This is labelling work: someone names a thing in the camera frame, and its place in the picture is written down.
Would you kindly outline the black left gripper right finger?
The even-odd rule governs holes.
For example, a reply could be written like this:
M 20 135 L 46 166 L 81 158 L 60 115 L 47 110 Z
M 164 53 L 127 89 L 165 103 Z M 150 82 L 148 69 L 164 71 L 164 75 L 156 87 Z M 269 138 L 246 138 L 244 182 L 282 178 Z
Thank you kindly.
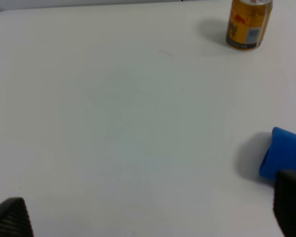
M 286 237 L 296 237 L 296 172 L 279 171 L 274 185 L 273 212 Z

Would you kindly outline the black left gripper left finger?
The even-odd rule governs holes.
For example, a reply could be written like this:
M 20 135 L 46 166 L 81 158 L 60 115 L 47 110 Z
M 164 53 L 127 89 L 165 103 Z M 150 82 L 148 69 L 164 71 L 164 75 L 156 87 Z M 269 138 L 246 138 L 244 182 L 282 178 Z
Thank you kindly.
M 0 203 L 0 237 L 33 237 L 25 201 L 11 197 Z

